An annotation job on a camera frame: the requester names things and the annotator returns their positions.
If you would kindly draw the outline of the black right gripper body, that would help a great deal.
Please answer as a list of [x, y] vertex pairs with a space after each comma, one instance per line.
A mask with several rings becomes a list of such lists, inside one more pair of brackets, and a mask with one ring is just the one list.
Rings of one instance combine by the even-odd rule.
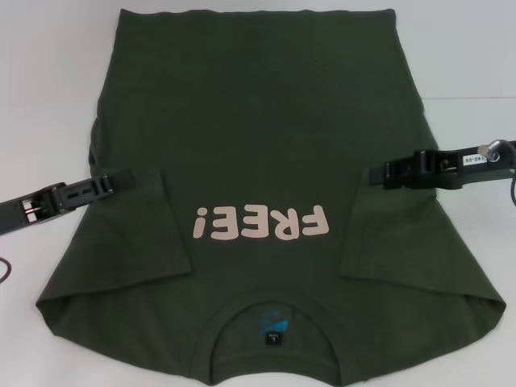
[[496, 139], [478, 147], [444, 152], [439, 162], [439, 188], [515, 178], [515, 142]]

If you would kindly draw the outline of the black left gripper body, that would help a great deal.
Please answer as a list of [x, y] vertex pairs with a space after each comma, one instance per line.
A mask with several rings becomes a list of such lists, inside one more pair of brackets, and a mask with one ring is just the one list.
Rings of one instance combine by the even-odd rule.
[[1, 235], [36, 225], [61, 215], [55, 194], [64, 182], [1, 203]]

